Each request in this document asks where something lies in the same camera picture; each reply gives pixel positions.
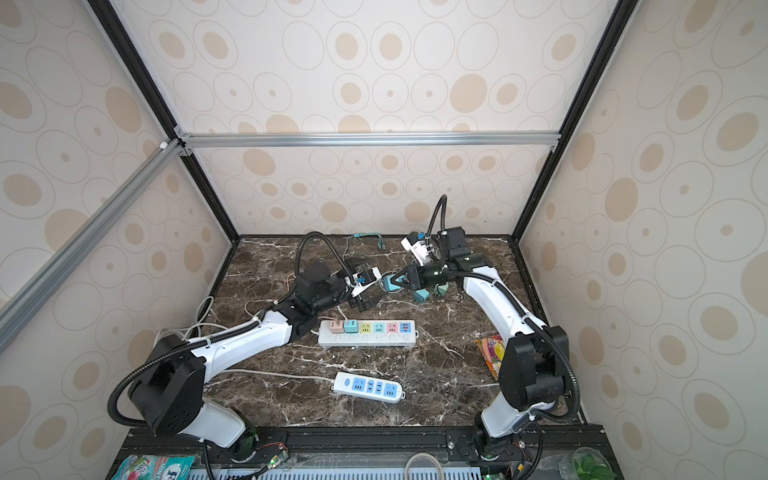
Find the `light green charger plug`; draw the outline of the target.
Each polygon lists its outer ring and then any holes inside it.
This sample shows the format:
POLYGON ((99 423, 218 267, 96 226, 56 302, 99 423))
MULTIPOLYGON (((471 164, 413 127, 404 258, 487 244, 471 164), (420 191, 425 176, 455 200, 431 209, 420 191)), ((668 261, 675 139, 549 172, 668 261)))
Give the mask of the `light green charger plug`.
POLYGON ((441 298, 445 298, 448 294, 448 291, 450 289, 450 285, 448 283, 444 284, 438 284, 435 286, 435 294, 438 295, 441 298))

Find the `teal charger plug front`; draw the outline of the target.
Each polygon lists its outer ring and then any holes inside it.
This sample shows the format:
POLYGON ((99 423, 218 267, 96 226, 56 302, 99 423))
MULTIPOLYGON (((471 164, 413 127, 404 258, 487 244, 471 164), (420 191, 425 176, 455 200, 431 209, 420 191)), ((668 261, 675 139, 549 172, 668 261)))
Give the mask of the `teal charger plug front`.
POLYGON ((343 323, 344 333, 355 335, 360 333, 360 326, 357 320, 345 320, 343 323))

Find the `long white colourful power strip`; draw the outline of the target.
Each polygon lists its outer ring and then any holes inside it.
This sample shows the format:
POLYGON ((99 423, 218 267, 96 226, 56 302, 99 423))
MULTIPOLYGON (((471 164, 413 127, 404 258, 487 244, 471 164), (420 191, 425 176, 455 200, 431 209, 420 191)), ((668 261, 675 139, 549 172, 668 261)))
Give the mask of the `long white colourful power strip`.
POLYGON ((357 320, 360 333, 355 335, 331 333, 331 321, 320 323, 318 344, 321 347, 413 347, 418 338, 413 320, 357 320))

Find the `short white blue power strip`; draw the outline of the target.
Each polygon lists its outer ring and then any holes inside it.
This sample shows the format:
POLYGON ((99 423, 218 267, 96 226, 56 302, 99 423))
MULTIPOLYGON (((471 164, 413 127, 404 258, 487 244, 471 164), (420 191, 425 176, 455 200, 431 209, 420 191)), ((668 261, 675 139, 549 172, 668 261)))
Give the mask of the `short white blue power strip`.
POLYGON ((402 386, 396 381, 339 372, 333 381, 333 391, 367 400, 399 403, 404 397, 402 386))

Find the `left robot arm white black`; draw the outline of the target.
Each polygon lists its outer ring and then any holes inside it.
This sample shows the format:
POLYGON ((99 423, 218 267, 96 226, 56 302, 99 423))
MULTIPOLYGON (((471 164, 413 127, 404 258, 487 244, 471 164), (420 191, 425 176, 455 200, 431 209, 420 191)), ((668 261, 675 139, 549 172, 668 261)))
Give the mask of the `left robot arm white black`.
POLYGON ((295 260, 289 291, 250 321, 196 339, 161 340, 114 388, 107 401, 109 417, 157 437, 194 437, 245 455, 256 430, 235 410, 205 398, 206 384, 248 358, 300 339, 323 312, 343 303, 364 312, 385 294, 378 268, 363 258, 344 258, 318 231, 301 239, 295 260))

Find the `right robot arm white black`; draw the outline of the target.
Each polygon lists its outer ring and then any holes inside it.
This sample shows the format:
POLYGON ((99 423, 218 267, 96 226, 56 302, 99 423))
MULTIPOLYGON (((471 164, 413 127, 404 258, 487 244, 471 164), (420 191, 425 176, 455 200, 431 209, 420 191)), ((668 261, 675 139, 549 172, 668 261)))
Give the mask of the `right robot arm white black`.
POLYGON ((455 283, 496 328, 504 356, 500 393, 480 414, 488 437, 506 437, 540 419, 558 424, 576 420, 581 390, 569 360, 567 333, 523 305, 487 258, 471 251, 463 228, 446 226, 447 203, 443 194, 427 230, 403 239, 415 261, 387 281, 413 292, 455 283))

